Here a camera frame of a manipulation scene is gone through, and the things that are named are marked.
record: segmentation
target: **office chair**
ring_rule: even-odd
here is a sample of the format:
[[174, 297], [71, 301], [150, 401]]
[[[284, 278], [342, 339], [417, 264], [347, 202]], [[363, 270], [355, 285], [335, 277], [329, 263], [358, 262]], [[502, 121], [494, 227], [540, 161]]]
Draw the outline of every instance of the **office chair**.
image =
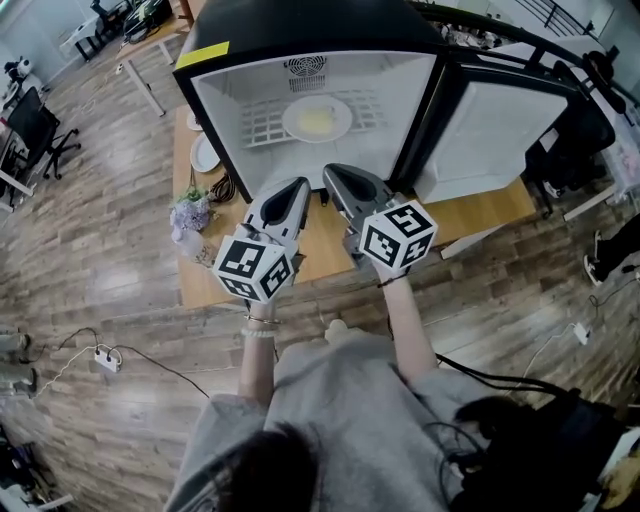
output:
[[[122, 4], [125, 5], [124, 9], [120, 9]], [[112, 37], [115, 37], [121, 32], [124, 20], [131, 12], [129, 2], [120, 2], [113, 9], [107, 11], [100, 5], [100, 0], [93, 0], [90, 7], [93, 12], [100, 16], [100, 20], [102, 21], [101, 30], [96, 28], [96, 33], [99, 33], [101, 36], [110, 33]]]
[[[73, 129], [66, 135], [56, 137], [56, 129], [60, 121], [42, 104], [35, 87], [29, 89], [20, 99], [7, 120], [9, 128], [14, 130], [29, 150], [25, 170], [33, 169], [45, 153], [49, 153], [49, 162], [42, 177], [49, 179], [49, 168], [53, 165], [53, 175], [57, 180], [62, 178], [58, 173], [58, 161], [62, 153], [70, 149], [80, 149], [80, 144], [65, 146], [71, 135], [78, 135]], [[54, 146], [54, 141], [62, 138], [62, 142]]]
[[578, 190], [604, 176], [605, 169], [596, 166], [593, 157], [616, 140], [604, 112], [569, 67], [558, 61], [553, 71], [562, 81], [582, 92], [567, 98], [567, 108], [553, 123], [551, 129], [556, 130], [558, 138], [549, 151], [538, 141], [525, 153], [525, 173], [540, 191], [546, 207], [545, 219], [553, 213], [553, 207], [543, 182], [554, 189]]

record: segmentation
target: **cable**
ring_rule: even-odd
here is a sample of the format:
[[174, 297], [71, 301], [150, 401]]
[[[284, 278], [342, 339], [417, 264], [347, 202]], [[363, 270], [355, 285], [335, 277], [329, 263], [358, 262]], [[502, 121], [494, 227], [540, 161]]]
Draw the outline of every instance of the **cable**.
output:
[[560, 334], [554, 334], [553, 336], [551, 336], [547, 341], [545, 341], [544, 345], [542, 345], [535, 354], [533, 354], [533, 357], [531, 358], [531, 361], [529, 361], [529, 364], [527, 365], [527, 368], [525, 369], [524, 373], [522, 374], [522, 378], [526, 378], [527, 374], [529, 373], [529, 370], [531, 370], [531, 367], [533, 366], [533, 363], [535, 362], [536, 358], [542, 353], [542, 351], [547, 348], [549, 346], [549, 343], [551, 343], [551, 340], [553, 340], [554, 338], [561, 338], [562, 336], [564, 336], [567, 332], [567, 329], [569, 327], [575, 327], [576, 324], [568, 324], [564, 330], [560, 333]]
[[618, 288], [617, 290], [614, 290], [613, 292], [611, 292], [609, 295], [607, 295], [607, 298], [604, 299], [602, 302], [600, 302], [598, 300], [598, 297], [596, 297], [595, 295], [589, 295], [589, 302], [591, 303], [591, 305], [596, 308], [596, 316], [593, 319], [594, 323], [596, 322], [596, 320], [598, 320], [598, 312], [599, 309], [604, 306], [611, 297], [613, 297], [615, 294], [621, 292], [622, 290], [624, 290], [627, 286], [629, 286], [631, 283], [635, 283], [638, 282], [636, 278], [631, 279], [630, 281], [627, 281], [625, 284], [623, 284], [620, 288]]
[[146, 354], [143, 354], [142, 352], [140, 352], [137, 348], [133, 348], [133, 347], [129, 347], [127, 345], [115, 345], [113, 348], [109, 348], [109, 351], [107, 352], [107, 358], [109, 357], [109, 354], [111, 354], [111, 352], [113, 350], [116, 350], [118, 348], [126, 348], [127, 350], [132, 350], [133, 352], [135, 352], [136, 354], [138, 354], [139, 356], [144, 357], [147, 361], [159, 366], [160, 368], [162, 368], [163, 370], [168, 371], [169, 373], [173, 373], [174, 375], [177, 375], [178, 377], [180, 377], [181, 379], [186, 380], [189, 384], [191, 384], [194, 388], [196, 388], [198, 391], [200, 391], [200, 393], [202, 393], [204, 396], [206, 396], [207, 398], [209, 398], [209, 395], [207, 395], [200, 386], [198, 386], [195, 382], [193, 382], [191, 379], [188, 379], [187, 377], [185, 377], [184, 375], [182, 375], [180, 372], [177, 372], [175, 370], [172, 370], [171, 368], [169, 368], [168, 366], [163, 365], [162, 363], [159, 363], [158, 361], [155, 361], [154, 359], [151, 359], [149, 356], [147, 356]]
[[236, 195], [236, 184], [226, 172], [209, 189], [209, 200], [216, 204], [227, 203]]
[[[542, 380], [538, 380], [538, 379], [531, 379], [531, 378], [522, 378], [522, 377], [511, 377], [511, 376], [507, 376], [507, 375], [490, 375], [488, 373], [484, 373], [484, 372], [480, 372], [478, 370], [473, 370], [471, 368], [467, 368], [466, 366], [463, 366], [459, 363], [456, 363], [455, 361], [452, 361], [451, 359], [449, 359], [448, 357], [444, 357], [443, 355], [440, 354], [436, 354], [436, 357], [442, 361], [443, 363], [448, 364], [449, 366], [451, 366], [454, 370], [458, 370], [459, 372], [462, 372], [466, 375], [468, 375], [469, 377], [482, 382], [484, 385], [489, 386], [490, 388], [493, 389], [500, 389], [500, 390], [505, 390], [505, 391], [537, 391], [537, 392], [541, 392], [541, 393], [549, 393], [550, 395], [554, 395], [554, 396], [559, 396], [559, 395], [564, 395], [566, 393], [566, 391], [564, 389], [562, 389], [559, 386], [556, 386], [554, 384], [550, 384], [549, 382], [544, 382]], [[496, 386], [494, 384], [491, 384], [488, 381], [502, 381], [502, 382], [515, 382], [515, 383], [519, 383], [519, 384], [530, 384], [531, 387], [523, 387], [523, 388], [516, 388], [516, 387], [507, 387], [507, 386]]]
[[106, 349], [109, 350], [109, 352], [111, 352], [111, 350], [113, 350], [111, 347], [109, 347], [107, 345], [104, 345], [103, 343], [98, 343], [97, 345], [94, 345], [93, 347], [84, 347], [80, 352], [78, 352], [75, 356], [73, 356], [71, 359], [69, 359], [69, 362], [62, 367], [62, 370], [60, 370], [58, 375], [56, 375], [53, 379], [51, 379], [49, 382], [47, 382], [44, 386], [42, 386], [40, 391], [38, 391], [36, 393], [36, 395], [33, 397], [33, 399], [35, 400], [36, 398], [38, 398], [42, 393], [44, 393], [45, 389], [47, 389], [51, 384], [53, 384], [60, 377], [62, 377], [62, 374], [67, 370], [67, 368], [69, 368], [69, 366], [71, 366], [71, 363], [73, 363], [73, 361], [75, 361], [78, 357], [80, 357], [82, 354], [84, 354], [87, 350], [96, 350], [99, 347], [105, 347]]
[[[65, 346], [65, 344], [70, 341], [71, 339], [73, 339], [75, 336], [77, 336], [78, 334], [80, 334], [82, 331], [90, 331], [93, 333], [93, 338], [95, 339], [95, 343], [96, 346], [98, 346], [98, 333], [95, 331], [95, 329], [93, 327], [82, 327], [80, 329], [78, 329], [76, 332], [74, 332], [71, 336], [68, 336], [62, 343], [60, 343], [60, 345], [58, 346], [58, 348], [56, 348], [54, 350], [54, 352], [57, 352], [58, 350], [60, 350], [62, 347]], [[45, 343], [44, 345], [42, 345], [42, 350], [40, 350], [40, 354], [38, 354], [38, 357], [36, 357], [35, 359], [22, 359], [20, 361], [20, 364], [31, 364], [31, 363], [35, 363], [36, 361], [40, 360], [40, 358], [42, 357], [42, 354], [44, 353], [44, 349], [47, 348], [47, 344]]]

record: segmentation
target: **fan vent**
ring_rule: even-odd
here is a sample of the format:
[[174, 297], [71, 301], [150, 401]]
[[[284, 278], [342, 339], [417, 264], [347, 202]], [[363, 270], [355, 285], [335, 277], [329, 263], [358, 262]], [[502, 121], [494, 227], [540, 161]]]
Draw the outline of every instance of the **fan vent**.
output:
[[284, 67], [295, 76], [289, 78], [291, 92], [317, 91], [325, 86], [324, 67], [327, 58], [321, 55], [289, 59]]
[[326, 57], [314, 55], [313, 57], [298, 57], [289, 59], [284, 66], [296, 76], [308, 77], [317, 75], [324, 68]]

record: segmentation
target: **wire shelf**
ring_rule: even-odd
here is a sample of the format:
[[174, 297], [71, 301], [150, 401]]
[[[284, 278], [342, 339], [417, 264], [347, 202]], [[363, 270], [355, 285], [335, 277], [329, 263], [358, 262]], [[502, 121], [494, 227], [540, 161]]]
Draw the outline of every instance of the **wire shelf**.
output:
[[[349, 132], [368, 132], [388, 126], [374, 90], [334, 91], [330, 96], [343, 101], [351, 110], [353, 123]], [[241, 137], [244, 146], [252, 148], [298, 140], [289, 135], [282, 125], [282, 114], [297, 99], [274, 98], [244, 105], [241, 114]]]

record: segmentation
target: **plug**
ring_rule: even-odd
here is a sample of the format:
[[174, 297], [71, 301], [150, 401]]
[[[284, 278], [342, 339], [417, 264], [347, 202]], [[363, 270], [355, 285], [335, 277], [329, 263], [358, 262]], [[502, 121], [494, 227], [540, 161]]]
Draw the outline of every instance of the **plug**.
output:
[[580, 322], [578, 322], [573, 326], [573, 334], [576, 335], [576, 338], [578, 338], [578, 341], [582, 345], [586, 345], [589, 342], [589, 338], [591, 337], [591, 330], [585, 329], [585, 327]]
[[117, 355], [107, 355], [107, 351], [106, 350], [100, 350], [99, 348], [96, 349], [96, 353], [93, 356], [93, 358], [100, 363], [102, 366], [104, 366], [105, 368], [111, 370], [112, 372], [116, 373], [120, 371], [120, 365], [122, 364], [122, 361], [120, 361], [120, 359], [118, 359]]

